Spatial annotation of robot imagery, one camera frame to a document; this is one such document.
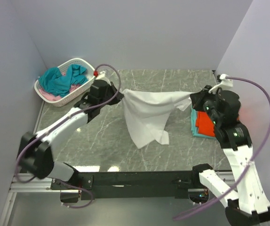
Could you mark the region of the white t shirt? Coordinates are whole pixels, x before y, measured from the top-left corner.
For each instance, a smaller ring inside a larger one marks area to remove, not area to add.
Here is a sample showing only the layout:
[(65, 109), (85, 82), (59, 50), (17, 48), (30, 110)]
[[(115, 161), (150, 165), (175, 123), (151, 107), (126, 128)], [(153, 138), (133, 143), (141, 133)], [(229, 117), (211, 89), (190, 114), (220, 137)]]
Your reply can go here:
[(186, 110), (191, 105), (191, 92), (144, 92), (125, 89), (123, 91), (124, 117), (129, 135), (140, 149), (157, 141), (169, 144), (169, 134), (165, 126), (171, 112)]

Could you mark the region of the teal t shirt in basket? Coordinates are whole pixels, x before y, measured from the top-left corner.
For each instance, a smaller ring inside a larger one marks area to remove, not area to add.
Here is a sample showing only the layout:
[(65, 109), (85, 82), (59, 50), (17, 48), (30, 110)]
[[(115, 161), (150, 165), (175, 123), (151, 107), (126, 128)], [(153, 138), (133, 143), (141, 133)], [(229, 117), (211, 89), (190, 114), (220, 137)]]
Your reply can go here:
[(83, 85), (88, 81), (87, 68), (78, 64), (68, 66), (65, 75), (58, 67), (49, 68), (39, 77), (43, 90), (53, 96), (65, 97), (70, 93), (72, 85)]

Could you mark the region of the folded orange t shirt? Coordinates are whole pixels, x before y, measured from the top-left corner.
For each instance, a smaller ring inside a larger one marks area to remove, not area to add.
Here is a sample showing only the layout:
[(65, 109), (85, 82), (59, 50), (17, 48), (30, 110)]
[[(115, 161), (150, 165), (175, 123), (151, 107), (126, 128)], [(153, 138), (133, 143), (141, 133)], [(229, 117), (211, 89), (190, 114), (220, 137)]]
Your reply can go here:
[(195, 122), (197, 133), (207, 137), (215, 137), (214, 124), (208, 117), (206, 112), (197, 111), (197, 119)]

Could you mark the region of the white plastic laundry basket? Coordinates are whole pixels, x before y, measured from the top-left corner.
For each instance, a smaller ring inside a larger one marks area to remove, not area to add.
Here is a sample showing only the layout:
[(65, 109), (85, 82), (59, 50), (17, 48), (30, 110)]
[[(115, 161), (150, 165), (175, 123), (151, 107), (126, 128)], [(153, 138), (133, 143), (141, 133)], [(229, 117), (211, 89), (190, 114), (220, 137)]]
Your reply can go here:
[(61, 107), (87, 91), (95, 80), (95, 69), (81, 58), (73, 58), (47, 69), (34, 89), (47, 103)]

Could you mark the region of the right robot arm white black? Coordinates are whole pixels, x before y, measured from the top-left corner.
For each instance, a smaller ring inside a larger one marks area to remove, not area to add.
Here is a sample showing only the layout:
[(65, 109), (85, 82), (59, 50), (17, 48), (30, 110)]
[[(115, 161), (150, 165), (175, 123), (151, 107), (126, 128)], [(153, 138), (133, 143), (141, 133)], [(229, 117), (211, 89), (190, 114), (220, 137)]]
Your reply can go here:
[(205, 186), (221, 202), (232, 226), (255, 226), (270, 221), (270, 202), (262, 188), (247, 127), (239, 120), (238, 94), (206, 85), (190, 95), (192, 108), (205, 112), (214, 125), (214, 135), (231, 166), (235, 187), (230, 188), (208, 164), (192, 168), (191, 183)]

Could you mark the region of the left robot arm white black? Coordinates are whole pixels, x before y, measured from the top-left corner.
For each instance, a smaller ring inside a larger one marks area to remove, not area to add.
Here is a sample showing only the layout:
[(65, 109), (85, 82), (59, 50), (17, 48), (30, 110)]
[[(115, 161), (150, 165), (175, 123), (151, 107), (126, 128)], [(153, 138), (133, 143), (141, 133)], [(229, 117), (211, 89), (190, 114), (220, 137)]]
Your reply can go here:
[(54, 161), (53, 151), (79, 127), (90, 123), (104, 106), (116, 105), (123, 97), (112, 82), (94, 81), (62, 118), (35, 134), (27, 132), (22, 136), (16, 167), (38, 179), (59, 179), (67, 189), (74, 189), (79, 182), (78, 171), (66, 163)]

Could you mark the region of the pink t shirt in basket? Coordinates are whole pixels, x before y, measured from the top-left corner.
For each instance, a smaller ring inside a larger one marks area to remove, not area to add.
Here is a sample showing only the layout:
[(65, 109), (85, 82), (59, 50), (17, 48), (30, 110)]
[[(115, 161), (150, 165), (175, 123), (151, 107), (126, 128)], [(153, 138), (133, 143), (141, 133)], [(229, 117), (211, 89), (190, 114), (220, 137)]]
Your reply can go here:
[(39, 78), (39, 93), (48, 101), (57, 101), (88, 81), (85, 75), (66, 75), (66, 73), (45, 73)]

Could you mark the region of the folded light teal t shirt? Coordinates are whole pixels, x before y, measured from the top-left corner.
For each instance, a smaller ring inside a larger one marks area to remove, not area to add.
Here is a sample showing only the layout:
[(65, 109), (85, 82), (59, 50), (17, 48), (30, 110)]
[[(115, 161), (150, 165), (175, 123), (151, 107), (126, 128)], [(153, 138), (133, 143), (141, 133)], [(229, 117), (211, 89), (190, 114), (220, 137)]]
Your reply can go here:
[(197, 119), (197, 111), (194, 110), (194, 109), (191, 109), (191, 131), (192, 131), (192, 135), (194, 137), (215, 138), (215, 137), (207, 137), (207, 136), (204, 136), (204, 135), (199, 135), (197, 133), (197, 128), (195, 126), (196, 119)]

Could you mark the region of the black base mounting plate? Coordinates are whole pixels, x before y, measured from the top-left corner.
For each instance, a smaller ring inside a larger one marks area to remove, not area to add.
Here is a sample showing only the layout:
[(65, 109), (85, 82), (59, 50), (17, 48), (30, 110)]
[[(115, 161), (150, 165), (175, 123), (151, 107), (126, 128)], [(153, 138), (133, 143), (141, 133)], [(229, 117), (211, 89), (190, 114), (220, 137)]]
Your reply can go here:
[(192, 171), (81, 172), (82, 187), (95, 199), (174, 197), (188, 199), (203, 189)]

